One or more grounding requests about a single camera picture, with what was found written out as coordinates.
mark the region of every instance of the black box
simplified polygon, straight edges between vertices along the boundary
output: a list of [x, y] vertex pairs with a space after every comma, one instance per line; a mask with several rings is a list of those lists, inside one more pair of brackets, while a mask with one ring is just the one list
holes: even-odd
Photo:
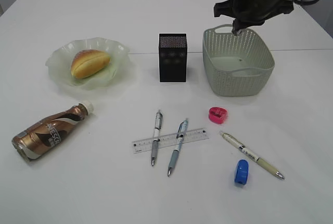
[[160, 34], [160, 82], [186, 82], [186, 34]]

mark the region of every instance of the gray plastic basket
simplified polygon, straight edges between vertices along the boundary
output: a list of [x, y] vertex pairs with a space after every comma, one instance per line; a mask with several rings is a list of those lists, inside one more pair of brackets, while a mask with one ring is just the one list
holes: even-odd
[[274, 69], [274, 59], [260, 36], [245, 29], [239, 36], [217, 33], [216, 29], [203, 33], [203, 64], [209, 84], [221, 96], [256, 95], [265, 86]]

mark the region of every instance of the plastic bottle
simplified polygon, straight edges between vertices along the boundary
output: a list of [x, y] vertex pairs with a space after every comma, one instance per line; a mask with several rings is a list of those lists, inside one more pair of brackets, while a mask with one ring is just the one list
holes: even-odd
[[15, 136], [11, 142], [26, 161], [38, 159], [62, 142], [93, 110], [93, 105], [84, 101], [64, 112], [40, 120]]

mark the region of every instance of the white bottle cap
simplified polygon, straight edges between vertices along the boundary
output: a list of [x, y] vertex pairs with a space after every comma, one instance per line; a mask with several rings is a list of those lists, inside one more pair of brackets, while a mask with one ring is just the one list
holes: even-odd
[[94, 111], [94, 106], [91, 102], [83, 101], [80, 104], [82, 104], [86, 108], [86, 110], [88, 111], [88, 115], [90, 115]]

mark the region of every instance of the white pen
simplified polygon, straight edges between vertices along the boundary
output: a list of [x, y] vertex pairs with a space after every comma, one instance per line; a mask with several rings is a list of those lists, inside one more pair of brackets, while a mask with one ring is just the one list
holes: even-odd
[[277, 170], [274, 166], [266, 162], [263, 158], [258, 156], [255, 152], [245, 147], [241, 142], [239, 142], [236, 138], [234, 138], [231, 134], [224, 133], [223, 131], [220, 131], [220, 135], [225, 139], [228, 143], [230, 143], [232, 146], [240, 150], [242, 153], [244, 153], [247, 157], [249, 157], [252, 161], [257, 163], [260, 167], [265, 169], [270, 174], [274, 175], [275, 177], [284, 180], [285, 177], [282, 175], [282, 173]]
[[[163, 115], [161, 113], [161, 110], [158, 110], [155, 118], [155, 128], [154, 128], [153, 137], [158, 137], [160, 135], [162, 121], [163, 121]], [[159, 140], [157, 138], [152, 142], [151, 155], [150, 155], [150, 161], [152, 166], [155, 165], [157, 159], [158, 142]]]
[[184, 140], [184, 132], [187, 131], [187, 126], [188, 126], [188, 118], [186, 118], [186, 120], [183, 121], [181, 123], [181, 125], [179, 126], [178, 134], [177, 134], [177, 144], [175, 145], [175, 149], [172, 152], [171, 159], [170, 159], [169, 166], [168, 166], [168, 176], [171, 175], [172, 171], [174, 170], [174, 168], [176, 166], [179, 152], [181, 151], [183, 140]]

